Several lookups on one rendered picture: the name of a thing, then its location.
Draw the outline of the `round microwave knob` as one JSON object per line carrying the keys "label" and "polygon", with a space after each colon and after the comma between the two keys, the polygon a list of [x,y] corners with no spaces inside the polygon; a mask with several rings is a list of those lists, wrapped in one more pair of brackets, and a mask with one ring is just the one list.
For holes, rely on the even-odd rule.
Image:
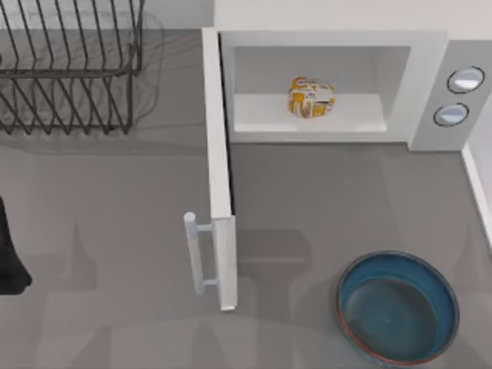
{"label": "round microwave knob", "polygon": [[485,81],[485,72],[476,66],[456,70],[447,80],[447,88],[456,95],[475,91]]}
{"label": "round microwave knob", "polygon": [[465,104],[445,105],[435,111],[434,123],[441,127],[453,127],[465,121],[469,114],[469,108]]}

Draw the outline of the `blue bowl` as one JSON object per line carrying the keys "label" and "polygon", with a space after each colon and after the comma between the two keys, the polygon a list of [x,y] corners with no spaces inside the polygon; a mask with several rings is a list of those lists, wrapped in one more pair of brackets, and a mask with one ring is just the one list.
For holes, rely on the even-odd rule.
{"label": "blue bowl", "polygon": [[432,264],[402,251],[354,259],[335,289],[342,334],[366,360],[407,369],[436,360],[454,343],[460,308]]}

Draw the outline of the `white microwave door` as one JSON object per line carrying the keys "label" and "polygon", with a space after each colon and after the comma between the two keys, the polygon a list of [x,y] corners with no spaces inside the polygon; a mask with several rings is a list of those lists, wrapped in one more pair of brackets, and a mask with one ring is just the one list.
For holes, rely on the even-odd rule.
{"label": "white microwave door", "polygon": [[235,216],[232,211],[229,178],[219,34],[214,28],[203,28],[201,40],[215,279],[220,309],[233,311],[238,306],[238,266]]}

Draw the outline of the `yellow and white packet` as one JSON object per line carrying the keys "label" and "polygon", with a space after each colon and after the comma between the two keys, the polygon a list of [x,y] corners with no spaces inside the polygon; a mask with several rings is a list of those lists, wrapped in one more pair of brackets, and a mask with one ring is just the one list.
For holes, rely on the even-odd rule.
{"label": "yellow and white packet", "polygon": [[317,79],[296,77],[291,81],[288,110],[298,118],[325,116],[335,105],[334,88]]}

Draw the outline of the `pale microwave oven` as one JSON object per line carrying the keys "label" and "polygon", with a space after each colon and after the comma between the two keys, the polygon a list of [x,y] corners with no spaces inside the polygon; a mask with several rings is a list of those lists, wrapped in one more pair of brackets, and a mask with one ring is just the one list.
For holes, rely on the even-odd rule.
{"label": "pale microwave oven", "polygon": [[[492,0],[214,0],[224,98],[234,142],[405,143],[459,151],[492,93]],[[485,72],[456,95],[456,70]],[[288,110],[291,81],[334,88],[323,117]],[[434,123],[465,104],[467,119]]]}

